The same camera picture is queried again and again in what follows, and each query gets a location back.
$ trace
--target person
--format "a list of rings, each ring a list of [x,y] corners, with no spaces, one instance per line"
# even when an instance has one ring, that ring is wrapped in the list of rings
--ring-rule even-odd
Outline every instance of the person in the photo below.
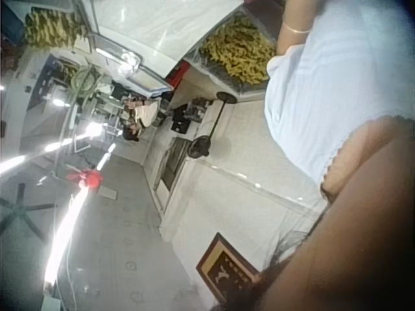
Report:
[[[413,310],[414,41],[404,25],[384,31],[403,13],[393,1],[287,0],[265,115],[329,209],[212,310]]]
[[[383,9],[389,19],[377,17]],[[285,155],[329,202],[367,159],[412,128],[413,34],[387,29],[392,16],[402,18],[396,11],[393,1],[287,1],[267,67],[265,116]]]
[[[132,116],[132,122],[123,127],[123,137],[128,141],[139,141],[137,136],[143,133],[156,119],[160,100],[127,100],[125,108]]]
[[[126,141],[139,141],[138,135],[138,125],[131,124],[131,125],[124,125],[123,126],[123,138]]]

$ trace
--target red object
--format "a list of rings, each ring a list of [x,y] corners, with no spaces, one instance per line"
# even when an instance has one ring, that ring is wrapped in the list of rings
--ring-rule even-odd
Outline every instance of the red object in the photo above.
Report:
[[[182,78],[184,74],[189,70],[190,63],[185,62],[182,60],[167,76],[166,81],[174,88],[176,89],[180,81],[182,81]]]
[[[90,189],[98,188],[103,179],[97,170],[84,170],[79,173],[69,174],[67,178],[77,183],[84,180],[86,186]]]

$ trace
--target bracelet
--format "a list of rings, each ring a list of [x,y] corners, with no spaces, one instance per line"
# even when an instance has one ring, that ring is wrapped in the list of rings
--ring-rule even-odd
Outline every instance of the bracelet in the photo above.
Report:
[[[311,29],[309,29],[309,30],[296,30],[294,28],[289,27],[288,24],[285,22],[285,17],[284,16],[283,16],[283,25],[285,25],[286,28],[289,31],[292,31],[295,34],[309,34],[311,32]]]

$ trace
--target fan stand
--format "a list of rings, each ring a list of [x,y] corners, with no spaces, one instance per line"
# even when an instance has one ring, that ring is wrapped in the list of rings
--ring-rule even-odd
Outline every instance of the fan stand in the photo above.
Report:
[[[215,125],[213,125],[213,128],[209,136],[203,135],[203,136],[197,137],[187,149],[187,155],[191,157],[192,159],[198,159],[199,157],[202,157],[202,156],[207,157],[209,155],[209,148],[211,146],[211,138],[213,136],[213,133],[216,130],[216,126],[219,123],[219,119],[220,119],[220,116],[222,115],[225,105],[226,104],[234,105],[238,102],[237,99],[233,95],[227,92],[218,92],[216,93],[216,96],[219,100],[223,101],[222,107],[220,108],[219,114],[215,121]]]
[[[0,198],[0,205],[7,209],[11,209],[12,212],[9,213],[6,217],[4,217],[0,222],[0,236],[3,235],[5,230],[10,227],[12,222],[16,218],[22,219],[29,229],[38,236],[38,238],[43,242],[47,243],[47,237],[44,235],[43,232],[40,231],[38,227],[33,223],[33,221],[28,216],[28,211],[40,211],[42,209],[52,209],[55,207],[55,204],[40,204],[40,205],[33,205],[33,206],[25,206],[23,205],[23,197],[25,194],[25,187],[26,184],[20,183],[18,185],[18,196],[16,198],[16,203],[10,203],[9,201]]]

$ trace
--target standing fan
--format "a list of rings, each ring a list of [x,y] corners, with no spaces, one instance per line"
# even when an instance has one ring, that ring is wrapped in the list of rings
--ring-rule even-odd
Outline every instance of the standing fan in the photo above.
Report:
[[[210,132],[210,135],[203,135],[200,137],[197,137],[189,146],[189,149],[187,149],[187,155],[191,157],[192,159],[198,159],[199,157],[207,157],[209,155],[209,149],[211,146],[211,138],[213,136],[213,133],[215,132],[216,125],[218,125],[220,116],[222,115],[223,109],[225,108],[226,104],[236,104],[238,101],[237,99],[226,92],[218,92],[216,93],[216,96],[219,100],[223,101],[222,107],[219,111],[218,117],[216,118],[215,125],[212,128],[212,132]]]

